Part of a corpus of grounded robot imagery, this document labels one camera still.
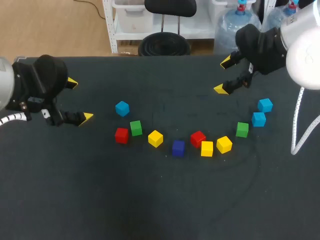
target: chair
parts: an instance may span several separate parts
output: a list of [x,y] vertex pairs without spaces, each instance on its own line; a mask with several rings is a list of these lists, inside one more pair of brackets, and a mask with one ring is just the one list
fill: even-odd
[[[192,17],[197,12],[196,0],[145,0],[145,8],[154,14],[162,14],[161,32],[144,38],[139,45],[139,56],[190,55],[187,40],[180,35],[180,17]],[[165,15],[178,16],[178,34],[164,32]]]

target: yellow cube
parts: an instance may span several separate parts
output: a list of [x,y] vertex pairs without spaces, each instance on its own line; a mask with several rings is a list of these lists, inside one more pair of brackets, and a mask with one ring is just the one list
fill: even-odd
[[154,130],[152,133],[148,136],[148,142],[154,146],[155,148],[159,147],[160,144],[164,142],[164,136],[158,132],[157,130]]
[[212,157],[214,154],[214,142],[202,141],[201,142],[201,157]]
[[216,141],[216,148],[220,151],[220,153],[225,154],[229,152],[232,148],[232,141],[227,136],[219,138]]

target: chair backrest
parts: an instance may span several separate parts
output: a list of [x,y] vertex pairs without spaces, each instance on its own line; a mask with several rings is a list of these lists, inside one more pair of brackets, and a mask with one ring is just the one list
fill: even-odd
[[192,17],[196,14],[196,0],[144,0],[145,8],[154,14]]

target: red cube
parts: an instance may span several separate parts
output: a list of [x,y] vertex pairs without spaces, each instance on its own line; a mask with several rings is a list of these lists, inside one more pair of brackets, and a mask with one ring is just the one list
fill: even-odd
[[201,142],[205,141],[206,139],[206,136],[201,131],[197,131],[191,135],[190,142],[195,148],[200,148]]
[[129,139],[129,131],[126,128],[118,128],[115,132],[115,142],[117,144],[127,144]]

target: wooden floor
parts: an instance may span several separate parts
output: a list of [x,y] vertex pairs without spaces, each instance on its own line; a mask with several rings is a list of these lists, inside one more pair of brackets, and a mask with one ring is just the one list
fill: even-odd
[[[102,16],[102,0],[94,3]],[[73,0],[2,0],[0,56],[114,56],[105,20],[88,3]],[[192,54],[211,54],[212,40],[192,41]]]

